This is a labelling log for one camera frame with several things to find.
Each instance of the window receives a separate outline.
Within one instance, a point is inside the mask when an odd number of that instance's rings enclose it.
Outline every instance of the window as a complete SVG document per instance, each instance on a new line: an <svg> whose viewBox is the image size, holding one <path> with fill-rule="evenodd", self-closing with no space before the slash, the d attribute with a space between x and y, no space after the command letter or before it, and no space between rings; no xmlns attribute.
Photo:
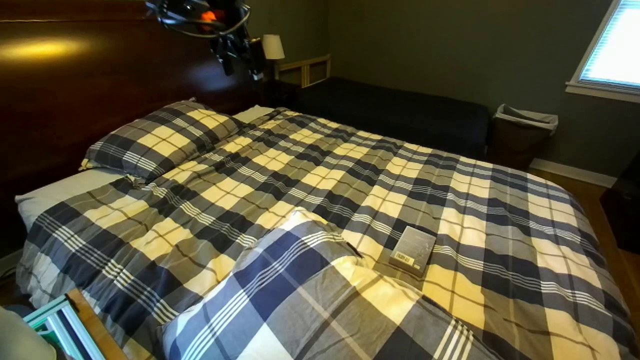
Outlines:
<svg viewBox="0 0 640 360"><path fill-rule="evenodd" d="M640 103L640 0L613 0L567 93Z"/></svg>

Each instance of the baseboard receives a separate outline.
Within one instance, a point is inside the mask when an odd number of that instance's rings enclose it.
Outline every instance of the baseboard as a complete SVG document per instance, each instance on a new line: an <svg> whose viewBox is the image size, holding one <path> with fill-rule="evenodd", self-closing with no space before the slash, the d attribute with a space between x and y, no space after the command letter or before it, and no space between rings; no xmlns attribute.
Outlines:
<svg viewBox="0 0 640 360"><path fill-rule="evenodd" d="M21 256L21 251L16 251L16 253L0 259L0 279L16 273L20 256Z"/></svg>
<svg viewBox="0 0 640 360"><path fill-rule="evenodd" d="M601 187L601 188L611 188L615 185L613 177L589 172L589 171L584 171L584 168L565 167L565 165L560 165L560 162L549 162L549 160L544 160L544 159L536 159L529 168L536 168L536 171L542 171L542 172L549 172L549 174L557 174L557 177L565 177L565 179L573 179L573 181L588 182L588 185L595 185L595 187Z"/></svg>

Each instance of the floor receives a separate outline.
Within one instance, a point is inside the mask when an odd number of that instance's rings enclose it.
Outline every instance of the floor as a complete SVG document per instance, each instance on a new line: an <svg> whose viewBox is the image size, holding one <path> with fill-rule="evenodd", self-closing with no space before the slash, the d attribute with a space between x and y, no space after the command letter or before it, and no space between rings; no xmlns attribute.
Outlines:
<svg viewBox="0 0 640 360"><path fill-rule="evenodd" d="M546 172L536 172L536 174L565 188L585 210L593 227L593 233L599 238L599 251L629 309L634 329L640 334L640 255L631 255L615 246L615 238L599 206L599 197L604 188L569 181L563 177L555 177L555 174L546 174ZM9 304L11 301L16 301L16 296L18 296L18 290L13 286L13 279L0 280L0 306Z"/></svg>

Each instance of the green wall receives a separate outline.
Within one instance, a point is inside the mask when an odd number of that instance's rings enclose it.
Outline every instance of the green wall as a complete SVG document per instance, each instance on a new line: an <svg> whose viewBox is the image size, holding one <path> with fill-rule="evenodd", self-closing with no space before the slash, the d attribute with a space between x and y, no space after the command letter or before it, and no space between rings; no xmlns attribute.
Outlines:
<svg viewBox="0 0 640 360"><path fill-rule="evenodd" d="M540 159L619 174L640 147L640 105L565 94L608 0L328 0L333 75L493 110L554 112Z"/></svg>
<svg viewBox="0 0 640 360"><path fill-rule="evenodd" d="M279 35L286 62L328 53L325 0L247 0L251 37Z"/></svg>

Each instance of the wooden headboard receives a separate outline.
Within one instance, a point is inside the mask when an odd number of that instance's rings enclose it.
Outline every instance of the wooden headboard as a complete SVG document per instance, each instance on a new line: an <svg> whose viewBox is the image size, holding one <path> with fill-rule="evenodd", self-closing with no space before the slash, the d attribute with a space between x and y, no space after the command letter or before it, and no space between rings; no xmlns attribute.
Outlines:
<svg viewBox="0 0 640 360"><path fill-rule="evenodd" d="M165 103L244 109L244 75L225 76L204 41L161 28L142 0L1 0L0 259L24 242L13 195L76 172L94 140Z"/></svg>

